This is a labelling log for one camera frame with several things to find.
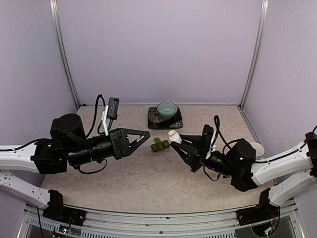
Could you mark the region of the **white pill bottle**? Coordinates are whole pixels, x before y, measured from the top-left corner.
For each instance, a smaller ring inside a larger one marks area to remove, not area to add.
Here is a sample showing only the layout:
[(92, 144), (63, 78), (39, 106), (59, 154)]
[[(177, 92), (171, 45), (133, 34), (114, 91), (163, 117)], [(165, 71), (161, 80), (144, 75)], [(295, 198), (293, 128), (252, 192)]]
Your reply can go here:
[(178, 144), (182, 143), (182, 138), (181, 138), (180, 134), (174, 129), (170, 130), (168, 132), (168, 138), (169, 138), (170, 142), (175, 142), (175, 143), (178, 143)]

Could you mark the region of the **green three-compartment pill box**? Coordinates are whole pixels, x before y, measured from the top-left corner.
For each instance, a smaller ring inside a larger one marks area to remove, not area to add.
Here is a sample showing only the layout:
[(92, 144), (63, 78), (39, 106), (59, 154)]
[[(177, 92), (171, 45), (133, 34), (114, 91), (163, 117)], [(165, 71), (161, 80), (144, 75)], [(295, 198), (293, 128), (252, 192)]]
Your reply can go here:
[(158, 151), (162, 151), (168, 149), (170, 147), (170, 143), (167, 140), (161, 140), (156, 137), (153, 139), (154, 144), (151, 145), (151, 150), (156, 153)]

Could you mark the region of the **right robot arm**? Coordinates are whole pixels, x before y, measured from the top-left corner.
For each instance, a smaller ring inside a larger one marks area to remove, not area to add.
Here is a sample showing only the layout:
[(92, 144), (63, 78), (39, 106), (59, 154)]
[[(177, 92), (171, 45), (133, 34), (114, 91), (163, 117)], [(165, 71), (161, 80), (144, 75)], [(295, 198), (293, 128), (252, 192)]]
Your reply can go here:
[(314, 132), (307, 133), (305, 140), (297, 146), (262, 160), (256, 159), (256, 149), (243, 138), (236, 140), (224, 154), (213, 147), (213, 131), (192, 136), (171, 130), (168, 137), (171, 147), (192, 172), (200, 168), (212, 170), (231, 178), (231, 185), (242, 192), (288, 175), (285, 181), (261, 193), (259, 205), (253, 209), (258, 220), (271, 214), (272, 206), (281, 206), (317, 181), (317, 135)]

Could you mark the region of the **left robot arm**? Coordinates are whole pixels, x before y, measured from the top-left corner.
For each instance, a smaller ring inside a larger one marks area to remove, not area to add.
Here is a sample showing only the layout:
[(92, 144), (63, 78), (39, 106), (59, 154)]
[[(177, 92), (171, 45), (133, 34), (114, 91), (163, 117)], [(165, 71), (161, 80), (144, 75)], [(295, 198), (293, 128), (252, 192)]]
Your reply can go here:
[(71, 166), (83, 174), (82, 165), (106, 164), (109, 157), (116, 160), (128, 157), (150, 138), (147, 131), (126, 128), (87, 138), (77, 114), (54, 119), (50, 134), (50, 138), (35, 139), (15, 148), (1, 146), (0, 187), (40, 209), (49, 210), (60, 221), (69, 216), (62, 194), (36, 187), (14, 176), (12, 171), (54, 175), (66, 172)]

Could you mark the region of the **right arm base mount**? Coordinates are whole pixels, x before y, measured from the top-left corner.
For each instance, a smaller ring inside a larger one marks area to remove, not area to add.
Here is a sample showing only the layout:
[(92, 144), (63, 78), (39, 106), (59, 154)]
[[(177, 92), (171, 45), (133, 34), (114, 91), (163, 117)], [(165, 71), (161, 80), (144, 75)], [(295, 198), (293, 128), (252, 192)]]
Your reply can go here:
[(260, 194), (259, 203), (250, 208), (239, 209), (236, 211), (237, 219), (240, 226), (253, 224), (272, 219), (280, 215), (280, 207), (270, 204), (270, 188), (265, 189)]

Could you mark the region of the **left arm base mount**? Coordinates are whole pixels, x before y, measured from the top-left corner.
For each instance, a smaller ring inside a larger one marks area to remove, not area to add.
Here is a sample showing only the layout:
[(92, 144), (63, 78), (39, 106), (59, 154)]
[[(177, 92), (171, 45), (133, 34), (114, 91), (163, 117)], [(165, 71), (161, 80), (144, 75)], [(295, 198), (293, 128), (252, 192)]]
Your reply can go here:
[(82, 209), (64, 206), (63, 195), (57, 190), (49, 190), (50, 199), (47, 208), (43, 209), (43, 217), (68, 223), (69, 225), (83, 226), (87, 212)]

